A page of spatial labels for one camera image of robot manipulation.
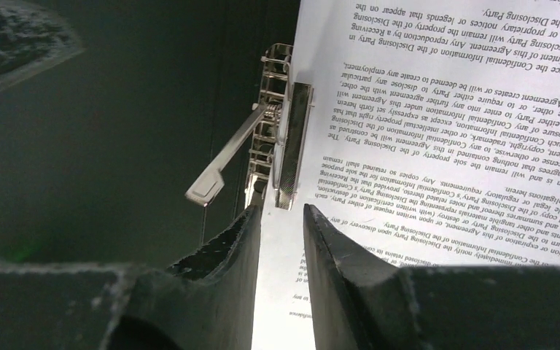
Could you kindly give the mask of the red and black folder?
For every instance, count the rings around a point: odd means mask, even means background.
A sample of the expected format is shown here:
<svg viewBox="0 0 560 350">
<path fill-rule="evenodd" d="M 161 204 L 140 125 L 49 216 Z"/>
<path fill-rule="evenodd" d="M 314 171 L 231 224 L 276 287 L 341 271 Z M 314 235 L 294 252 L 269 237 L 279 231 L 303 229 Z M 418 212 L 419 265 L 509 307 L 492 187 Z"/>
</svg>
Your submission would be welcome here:
<svg viewBox="0 0 560 350">
<path fill-rule="evenodd" d="M 248 149 L 184 194 L 248 116 L 298 1 L 42 1 L 84 52 L 0 92 L 0 257 L 164 267 L 244 205 Z"/>
</svg>

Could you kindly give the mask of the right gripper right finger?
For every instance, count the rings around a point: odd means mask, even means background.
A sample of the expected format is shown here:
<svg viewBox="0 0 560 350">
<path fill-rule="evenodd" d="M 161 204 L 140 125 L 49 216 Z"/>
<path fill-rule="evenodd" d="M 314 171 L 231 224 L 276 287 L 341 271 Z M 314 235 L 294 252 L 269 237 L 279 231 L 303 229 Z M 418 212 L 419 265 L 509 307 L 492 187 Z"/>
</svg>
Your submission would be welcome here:
<svg viewBox="0 0 560 350">
<path fill-rule="evenodd" d="M 303 208 L 318 349 L 560 349 L 560 266 L 397 268 Z"/>
</svg>

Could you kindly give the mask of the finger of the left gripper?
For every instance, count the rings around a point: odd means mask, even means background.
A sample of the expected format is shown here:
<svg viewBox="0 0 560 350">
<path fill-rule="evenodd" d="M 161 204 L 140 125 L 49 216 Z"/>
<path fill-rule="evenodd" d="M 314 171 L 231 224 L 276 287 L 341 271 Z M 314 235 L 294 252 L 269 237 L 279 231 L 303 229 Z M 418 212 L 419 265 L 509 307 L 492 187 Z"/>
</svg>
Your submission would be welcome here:
<svg viewBox="0 0 560 350">
<path fill-rule="evenodd" d="M 28 1 L 0 1 L 0 92 L 84 50 L 55 12 Z"/>
</svg>

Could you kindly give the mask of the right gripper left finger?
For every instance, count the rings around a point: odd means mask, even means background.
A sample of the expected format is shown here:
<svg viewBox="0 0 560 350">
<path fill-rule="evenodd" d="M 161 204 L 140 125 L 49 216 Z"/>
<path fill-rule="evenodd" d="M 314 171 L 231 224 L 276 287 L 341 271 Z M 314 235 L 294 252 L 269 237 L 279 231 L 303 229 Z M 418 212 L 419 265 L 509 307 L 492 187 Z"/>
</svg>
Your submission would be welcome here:
<svg viewBox="0 0 560 350">
<path fill-rule="evenodd" d="M 166 269 L 0 266 L 0 349 L 249 349 L 260 248 L 250 206 Z"/>
</svg>

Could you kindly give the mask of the printed white paper sheets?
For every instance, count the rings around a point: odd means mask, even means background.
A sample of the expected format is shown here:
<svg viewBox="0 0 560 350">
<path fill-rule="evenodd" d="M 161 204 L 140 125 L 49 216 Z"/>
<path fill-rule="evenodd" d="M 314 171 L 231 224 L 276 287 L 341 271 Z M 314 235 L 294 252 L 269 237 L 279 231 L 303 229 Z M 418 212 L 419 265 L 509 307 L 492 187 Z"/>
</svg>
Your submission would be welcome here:
<svg viewBox="0 0 560 350">
<path fill-rule="evenodd" d="M 303 1 L 314 89 L 267 191 L 253 349 L 313 349 L 303 207 L 397 265 L 560 265 L 560 1 Z"/>
</svg>

